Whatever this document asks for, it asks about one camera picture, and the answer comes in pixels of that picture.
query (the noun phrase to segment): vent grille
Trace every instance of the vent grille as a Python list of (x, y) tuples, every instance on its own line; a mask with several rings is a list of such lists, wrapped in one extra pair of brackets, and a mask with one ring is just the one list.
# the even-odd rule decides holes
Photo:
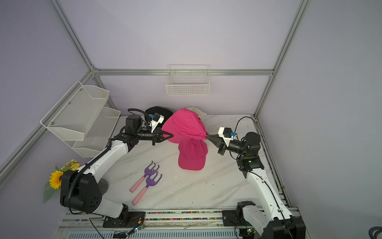
[[(105, 239), (113, 238), (114, 234), (126, 231), (100, 231)], [(71, 231), (68, 239), (101, 238), (96, 231)], [(171, 229), (171, 230), (141, 230), (130, 236), (130, 238), (203, 238), (203, 239), (236, 239), (233, 229)]]

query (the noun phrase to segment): black cable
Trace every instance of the black cable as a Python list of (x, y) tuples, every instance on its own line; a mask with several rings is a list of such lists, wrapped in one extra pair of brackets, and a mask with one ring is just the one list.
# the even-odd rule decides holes
[[(261, 178), (262, 180), (264, 180), (262, 177), (260, 177), (259, 175), (255, 174), (254, 172), (251, 172), (251, 171), (245, 171), (245, 172), (250, 172), (250, 173), (252, 173), (252, 174), (258, 176), (258, 177)], [(266, 186), (268, 186), (269, 191), (272, 193), (273, 199), (275, 200), (276, 205), (277, 205), (277, 207), (278, 207), (278, 209), (279, 209), (281, 215), (283, 216), (284, 223), (285, 223), (285, 226), (286, 226), (286, 228), (287, 228), (287, 230), (288, 230), (288, 232), (289, 232), (289, 235), (290, 235), (291, 238), (293, 238), (292, 233), (291, 233), (290, 230), (289, 230), (287, 221), (285, 220), (284, 214), (283, 214), (283, 212), (281, 211), (280, 206), (279, 206), (278, 203), (277, 203), (277, 200), (276, 200), (275, 195), (273, 194), (272, 190), (270, 189), (270, 186), (267, 184), (267, 182), (266, 182), (265, 180), (264, 180), (264, 183), (265, 183)]]
[(148, 115), (148, 113), (144, 112), (143, 110), (130, 108), (130, 109), (127, 109), (127, 111), (130, 112), (130, 113), (132, 113), (132, 114), (134, 114), (134, 113), (131, 112), (131, 111), (137, 111), (137, 112), (140, 112), (140, 113), (144, 114), (144, 115), (148, 118), (148, 122), (151, 121), (151, 118), (150, 118), (150, 116)]
[(99, 160), (102, 156), (104, 156), (112, 147), (112, 139), (109, 138), (108, 140), (108, 145), (106, 146), (105, 150), (102, 151), (99, 155), (97, 155), (92, 161), (90, 161), (89, 163), (86, 163), (85, 164), (85, 167), (83, 167), (76, 175), (76, 177), (74, 177), (73, 179), (73, 182), (71, 183), (70, 187), (69, 187), (69, 190), (68, 190), (68, 195), (67, 197), (69, 198), (69, 211), (76, 215), (76, 214), (80, 214), (82, 212), (79, 212), (79, 213), (73, 213), (72, 210), (71, 210), (71, 207), (70, 207), (70, 198), (72, 197), (72, 194), (74, 192), (74, 189), (75, 187), (77, 186), (77, 183), (78, 181), (80, 180), (80, 177), (83, 175), (83, 173), (88, 169), (90, 168), (90, 166), (92, 166), (97, 160)]
[(113, 235), (113, 238), (122, 238), (122, 239), (125, 239), (127, 237), (126, 235), (126, 232), (120, 232), (118, 234), (115, 234)]
[(382, 227), (380, 226), (373, 226), (372, 228), (369, 229), (369, 237), (371, 239), (377, 239), (377, 236), (379, 233), (382, 232)]
[(98, 234), (103, 238), (105, 239), (100, 233), (99, 231), (97, 230), (96, 226), (93, 224), (92, 220), (91, 219), (101, 219), (101, 218), (104, 218), (104, 216), (100, 217), (100, 218), (89, 218), (89, 221), (90, 223), (93, 225), (94, 229), (98, 232)]
[(374, 239), (377, 239), (378, 234), (381, 233), (381, 232), (382, 232), (382, 229), (379, 229), (378, 231), (376, 231), (374, 233)]
[(236, 160), (236, 159), (232, 156), (231, 151), (230, 151), (230, 155), (231, 155), (231, 157), (232, 157), (234, 160)]
[(239, 238), (238, 238), (238, 235), (236, 234), (236, 228), (237, 228), (237, 227), (238, 227), (238, 225), (235, 226), (235, 229), (233, 230), (233, 232), (235, 233), (236, 238), (239, 239)]
[(255, 120), (252, 119), (251, 117), (249, 117), (249, 116), (244, 116), (244, 117), (242, 117), (241, 119), (239, 119), (238, 122), (236, 123), (235, 131), (234, 131), (235, 133), (236, 133), (236, 129), (238, 128), (239, 122), (240, 122), (242, 119), (244, 119), (244, 118), (250, 118), (251, 120), (253, 120), (254, 123), (256, 123)]

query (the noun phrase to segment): white marble surface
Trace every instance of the white marble surface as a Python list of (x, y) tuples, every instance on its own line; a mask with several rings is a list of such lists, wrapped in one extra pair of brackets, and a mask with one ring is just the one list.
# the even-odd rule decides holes
[[(208, 133), (217, 134), (219, 127), (234, 130), (237, 121), (243, 116), (249, 115), (208, 115), (204, 124)], [(120, 117), (113, 135), (125, 125), (125, 118)], [(241, 120), (236, 130), (239, 138), (250, 131), (256, 132), (252, 120)], [(129, 208), (145, 209), (232, 208), (246, 200), (259, 204), (251, 185), (237, 169), (236, 161), (229, 152), (226, 151), (222, 156), (210, 141), (205, 142), (208, 154), (204, 168), (189, 171), (178, 166), (178, 144), (165, 141), (152, 146), (150, 141), (140, 141), (103, 176), (109, 182), (109, 189), (104, 196), (124, 203)], [(273, 178), (262, 148), (259, 156), (268, 177)], [(152, 160), (160, 164), (158, 172), (163, 177), (157, 185), (148, 188), (137, 205), (133, 205), (131, 202), (146, 186), (146, 181), (134, 193), (129, 189), (144, 175), (144, 169)]]

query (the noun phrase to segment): pink baseball cap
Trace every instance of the pink baseball cap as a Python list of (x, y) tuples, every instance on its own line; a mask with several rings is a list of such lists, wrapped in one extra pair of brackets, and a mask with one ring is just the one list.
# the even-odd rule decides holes
[(178, 165), (182, 169), (202, 170), (206, 164), (207, 145), (203, 140), (190, 139), (179, 144)]
[(208, 149), (202, 140), (206, 140), (207, 132), (197, 113), (178, 110), (164, 123), (162, 130), (174, 135), (168, 141), (179, 143), (178, 164), (182, 169), (197, 171), (204, 167)]

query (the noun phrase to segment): white wire basket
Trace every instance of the white wire basket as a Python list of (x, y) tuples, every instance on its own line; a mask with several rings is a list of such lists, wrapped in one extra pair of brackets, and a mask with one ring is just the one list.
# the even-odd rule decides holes
[(121, 111), (103, 107), (85, 139), (76, 141), (72, 149), (84, 158), (94, 158), (102, 152), (113, 133)]
[(207, 70), (169, 70), (166, 83), (169, 96), (208, 96), (210, 76)]
[(63, 141), (84, 140), (109, 98), (108, 90), (92, 85), (82, 85), (79, 81), (74, 86), (78, 87), (77, 91), (53, 119), (44, 123), (47, 117), (45, 116), (40, 121)]

